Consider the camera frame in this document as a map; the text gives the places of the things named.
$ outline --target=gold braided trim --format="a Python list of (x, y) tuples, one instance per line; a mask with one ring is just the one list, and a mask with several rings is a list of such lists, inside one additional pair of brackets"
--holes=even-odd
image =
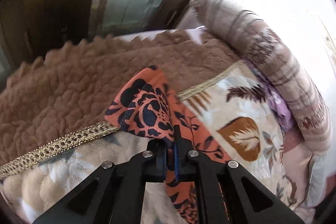
[(219, 81), (223, 80), (225, 77), (227, 77), (231, 72), (233, 72), (236, 68), (238, 68), (240, 65), (244, 64), (243, 60), (238, 60), (235, 63), (233, 63), (230, 67), (228, 67), (225, 71), (221, 72), (214, 78), (211, 78), (209, 80), (206, 80), (198, 85), (192, 86), (191, 88), (180, 92), (177, 97), (184, 101), (196, 94), (199, 94), (200, 92), (206, 90), (208, 87), (217, 84)]
[[(208, 87), (215, 85), (216, 83), (227, 77), (231, 72), (233, 72), (237, 67), (242, 64), (244, 64), (243, 60), (239, 60), (233, 63), (229, 68), (221, 72), (219, 75), (178, 93), (177, 97), (181, 101), (184, 101), (196, 94), (199, 94), (200, 92), (206, 90)], [(76, 132), (67, 134), (64, 137), (51, 141), (48, 144), (35, 149), (34, 151), (28, 152), (27, 154), (17, 157), (15, 160), (12, 160), (0, 166), (0, 179), (21, 173), (26, 168), (38, 164), (43, 160), (61, 154), (66, 150), (81, 145), (82, 143), (101, 138), (118, 130), (118, 128), (111, 125), (109, 122), (103, 121), (78, 130)]]
[(89, 126), (78, 130), (76, 132), (58, 138), (46, 145), (28, 152), (27, 154), (10, 161), (7, 164), (0, 166), (0, 179), (18, 174), (24, 169), (31, 167), (45, 159), (56, 156), (70, 148), (76, 147), (82, 143), (101, 138), (107, 134), (117, 131), (118, 128), (114, 127), (107, 121), (98, 122), (93, 126)]

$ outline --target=brown fleece blanket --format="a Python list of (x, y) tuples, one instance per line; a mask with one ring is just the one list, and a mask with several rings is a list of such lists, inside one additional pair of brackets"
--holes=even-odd
[(23, 63), (0, 95), (0, 165), (103, 121), (116, 93), (147, 66), (158, 65), (180, 92), (239, 60), (225, 43), (204, 35), (202, 45), (183, 30), (131, 42), (96, 37), (51, 50), (44, 62)]

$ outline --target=cloth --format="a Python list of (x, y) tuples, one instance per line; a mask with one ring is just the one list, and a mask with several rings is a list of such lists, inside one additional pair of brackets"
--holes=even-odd
[[(300, 188), (285, 173), (282, 131), (263, 90), (247, 96), (256, 86), (258, 80), (254, 74), (244, 62), (237, 61), (214, 78), (178, 92), (177, 97), (183, 104), (183, 111), (189, 109), (193, 112), (193, 116), (189, 117), (196, 116), (211, 134), (212, 138), (208, 139), (206, 145), (215, 140), (222, 151), (242, 164), (293, 209), (302, 201), (296, 194), (296, 189)], [(234, 89), (242, 87), (245, 93), (234, 92)], [(145, 150), (148, 140), (119, 130), (83, 143), (43, 160), (20, 174), (5, 178), (3, 195), (16, 214), (27, 223), (32, 223), (103, 161), (123, 163)], [(195, 145), (202, 149), (201, 143)], [(185, 223), (167, 195), (166, 188), (164, 183), (146, 184), (143, 224)]]
[(331, 146), (328, 108), (288, 47), (240, 0), (190, 0), (198, 20), (251, 61), (281, 94), (307, 146), (324, 153)]
[[(0, 95), (0, 178), (72, 148), (33, 153), (56, 139), (104, 121), (117, 92), (137, 72), (157, 64), (177, 92), (222, 72), (238, 56), (222, 41), (195, 43), (184, 30), (130, 42), (107, 36), (51, 50), (45, 61), (23, 63)], [(97, 138), (89, 133), (85, 140)]]
[(179, 125), (182, 138), (211, 160), (224, 163), (231, 157), (222, 150), (209, 131), (176, 97), (167, 77), (150, 66), (133, 77), (106, 111), (105, 119), (122, 131), (140, 137), (163, 140), (168, 148), (167, 194), (188, 223), (198, 223), (194, 182), (179, 183), (174, 173), (174, 131)]
[(264, 88), (267, 94), (269, 106), (277, 116), (277, 120), (281, 128), (284, 132), (288, 132), (294, 126), (294, 117), (285, 100), (281, 97), (277, 89), (268, 81), (266, 76), (261, 71), (259, 71), (249, 60), (245, 59), (245, 64), (254, 73)]

